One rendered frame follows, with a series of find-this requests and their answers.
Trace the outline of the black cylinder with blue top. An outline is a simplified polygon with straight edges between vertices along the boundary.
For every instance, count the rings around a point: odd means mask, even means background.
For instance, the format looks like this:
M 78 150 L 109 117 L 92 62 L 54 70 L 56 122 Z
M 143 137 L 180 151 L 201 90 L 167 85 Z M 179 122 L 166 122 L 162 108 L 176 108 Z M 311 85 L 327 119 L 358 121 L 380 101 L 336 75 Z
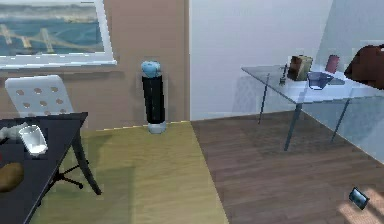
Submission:
M 144 61 L 141 69 L 148 130 L 151 134 L 161 134 L 166 130 L 161 66 L 157 61 Z

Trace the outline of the dark slim bottle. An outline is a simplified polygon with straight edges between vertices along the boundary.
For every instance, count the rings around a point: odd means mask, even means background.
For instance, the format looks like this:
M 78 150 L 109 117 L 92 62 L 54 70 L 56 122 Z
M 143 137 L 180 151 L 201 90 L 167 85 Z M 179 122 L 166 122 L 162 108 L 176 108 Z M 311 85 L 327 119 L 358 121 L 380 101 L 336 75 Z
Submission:
M 280 78 L 280 81 L 279 81 L 279 84 L 280 84 L 280 85 L 284 85 L 284 84 L 285 84 L 287 70 L 288 70 L 288 64 L 285 64 L 285 65 L 284 65 L 284 68 L 283 68 L 283 74 L 282 74 L 282 77 Z

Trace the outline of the glass table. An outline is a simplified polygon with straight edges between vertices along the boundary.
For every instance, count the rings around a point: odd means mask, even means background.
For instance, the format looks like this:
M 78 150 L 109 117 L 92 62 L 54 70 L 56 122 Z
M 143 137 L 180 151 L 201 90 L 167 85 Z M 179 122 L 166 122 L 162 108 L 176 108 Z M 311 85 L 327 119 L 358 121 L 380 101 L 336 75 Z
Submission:
M 285 151 L 289 148 L 296 121 L 300 116 L 303 105 L 345 100 L 342 113 L 331 137 L 331 140 L 334 140 L 352 99 L 384 97 L 384 92 L 379 91 L 378 89 L 363 85 L 347 78 L 342 78 L 340 74 L 333 76 L 328 72 L 320 71 L 318 68 L 312 72 L 323 72 L 333 77 L 333 79 L 322 90 L 311 89 L 309 87 L 308 79 L 306 81 L 293 81 L 290 78 L 287 78 L 285 84 L 280 85 L 279 81 L 282 75 L 280 75 L 281 67 L 279 65 L 242 67 L 242 70 L 264 85 L 264 93 L 259 117 L 262 117 L 264 111 L 268 89 L 272 89 L 295 105 L 294 114 L 284 145 Z

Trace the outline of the brown box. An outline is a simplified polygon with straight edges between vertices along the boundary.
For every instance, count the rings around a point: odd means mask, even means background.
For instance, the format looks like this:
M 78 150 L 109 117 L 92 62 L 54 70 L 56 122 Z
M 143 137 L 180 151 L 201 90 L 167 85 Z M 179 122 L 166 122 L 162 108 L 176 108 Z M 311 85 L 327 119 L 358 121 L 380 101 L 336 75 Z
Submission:
M 304 55 L 292 56 L 287 77 L 293 81 L 306 81 L 313 58 Z

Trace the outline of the blue bowl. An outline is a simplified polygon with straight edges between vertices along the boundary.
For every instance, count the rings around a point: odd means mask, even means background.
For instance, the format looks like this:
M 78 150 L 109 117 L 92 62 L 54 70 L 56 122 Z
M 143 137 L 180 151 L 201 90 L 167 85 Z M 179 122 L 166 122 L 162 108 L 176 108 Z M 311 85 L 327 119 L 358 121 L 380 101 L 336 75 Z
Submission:
M 311 89 L 322 90 L 333 79 L 333 77 L 323 72 L 309 72 L 307 74 L 307 79 Z

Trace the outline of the pink cup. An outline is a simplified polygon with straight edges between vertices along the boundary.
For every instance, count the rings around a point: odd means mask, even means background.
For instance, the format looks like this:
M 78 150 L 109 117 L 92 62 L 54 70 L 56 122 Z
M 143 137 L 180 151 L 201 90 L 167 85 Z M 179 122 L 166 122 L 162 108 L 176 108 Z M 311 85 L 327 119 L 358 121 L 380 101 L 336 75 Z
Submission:
M 325 66 L 325 71 L 329 73 L 335 73 L 338 68 L 339 60 L 340 58 L 337 55 L 330 55 Z

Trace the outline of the white perforated chair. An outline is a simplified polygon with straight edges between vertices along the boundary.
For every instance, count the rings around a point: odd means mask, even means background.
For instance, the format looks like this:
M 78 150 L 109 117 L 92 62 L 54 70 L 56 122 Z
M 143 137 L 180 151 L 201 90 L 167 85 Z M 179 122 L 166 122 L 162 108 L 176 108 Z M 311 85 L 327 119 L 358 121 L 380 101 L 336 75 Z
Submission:
M 58 75 L 8 78 L 5 88 L 22 118 L 74 112 Z

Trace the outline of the black table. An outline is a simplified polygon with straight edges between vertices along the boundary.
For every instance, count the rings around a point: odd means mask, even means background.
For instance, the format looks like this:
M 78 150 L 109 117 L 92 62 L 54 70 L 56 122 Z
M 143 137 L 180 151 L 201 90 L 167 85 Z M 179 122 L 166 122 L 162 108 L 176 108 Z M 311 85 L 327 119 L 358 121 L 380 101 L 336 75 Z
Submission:
M 0 167 L 17 162 L 24 168 L 23 181 L 14 190 L 0 193 L 0 224 L 29 224 L 70 147 L 88 183 L 97 195 L 101 194 L 81 143 L 80 129 L 87 116 L 87 112 L 81 112 L 0 120 L 0 128 L 24 122 L 37 125 L 48 146 L 43 155 L 32 156 L 21 140 L 0 145 Z

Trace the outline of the clear drinking glass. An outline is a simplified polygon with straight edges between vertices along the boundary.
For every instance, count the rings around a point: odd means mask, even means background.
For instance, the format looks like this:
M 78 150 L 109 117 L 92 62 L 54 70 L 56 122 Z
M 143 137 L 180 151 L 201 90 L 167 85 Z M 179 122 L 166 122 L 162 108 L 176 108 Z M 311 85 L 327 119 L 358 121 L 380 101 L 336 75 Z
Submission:
M 40 156 L 48 150 L 45 137 L 39 126 L 26 126 L 19 131 L 19 135 L 30 155 Z

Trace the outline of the framed bridge picture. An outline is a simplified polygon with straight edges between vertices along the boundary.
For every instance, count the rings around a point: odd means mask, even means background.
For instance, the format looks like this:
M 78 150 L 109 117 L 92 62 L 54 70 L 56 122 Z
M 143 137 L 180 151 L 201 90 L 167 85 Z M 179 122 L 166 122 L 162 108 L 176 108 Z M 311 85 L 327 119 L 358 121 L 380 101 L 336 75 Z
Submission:
M 0 0 L 0 70 L 115 63 L 104 0 Z

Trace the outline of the grey crumpled cloth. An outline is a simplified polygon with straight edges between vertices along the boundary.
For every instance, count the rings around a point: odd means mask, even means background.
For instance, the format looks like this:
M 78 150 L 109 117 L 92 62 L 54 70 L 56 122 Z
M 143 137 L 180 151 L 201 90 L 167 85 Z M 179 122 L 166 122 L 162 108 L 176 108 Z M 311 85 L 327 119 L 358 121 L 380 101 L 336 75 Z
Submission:
M 12 127 L 3 127 L 0 129 L 0 140 L 4 139 L 17 139 L 19 137 L 19 131 L 25 127 L 27 127 L 28 124 L 26 122 L 12 126 Z

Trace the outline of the dark brown chair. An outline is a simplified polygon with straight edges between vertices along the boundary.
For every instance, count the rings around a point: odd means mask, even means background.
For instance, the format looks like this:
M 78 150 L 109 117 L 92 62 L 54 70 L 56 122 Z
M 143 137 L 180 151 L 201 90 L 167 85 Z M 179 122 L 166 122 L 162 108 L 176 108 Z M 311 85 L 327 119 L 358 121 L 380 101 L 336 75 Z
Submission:
M 362 47 L 344 74 L 353 81 L 384 90 L 384 44 Z

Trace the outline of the small dark phone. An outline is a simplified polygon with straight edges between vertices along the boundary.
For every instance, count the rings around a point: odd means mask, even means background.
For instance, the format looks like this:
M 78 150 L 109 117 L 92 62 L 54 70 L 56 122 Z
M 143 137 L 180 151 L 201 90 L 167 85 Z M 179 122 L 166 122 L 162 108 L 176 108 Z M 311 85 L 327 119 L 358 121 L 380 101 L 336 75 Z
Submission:
M 359 209 L 364 210 L 370 198 L 361 192 L 357 187 L 354 187 L 349 193 L 349 200 L 353 202 Z

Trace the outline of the brown potato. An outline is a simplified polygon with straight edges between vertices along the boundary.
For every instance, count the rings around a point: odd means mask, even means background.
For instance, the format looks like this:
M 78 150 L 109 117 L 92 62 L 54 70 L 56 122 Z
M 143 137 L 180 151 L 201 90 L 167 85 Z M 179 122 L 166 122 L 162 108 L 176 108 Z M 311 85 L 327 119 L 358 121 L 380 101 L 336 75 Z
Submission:
M 8 163 L 0 168 L 0 193 L 15 189 L 24 179 L 24 168 L 20 163 Z

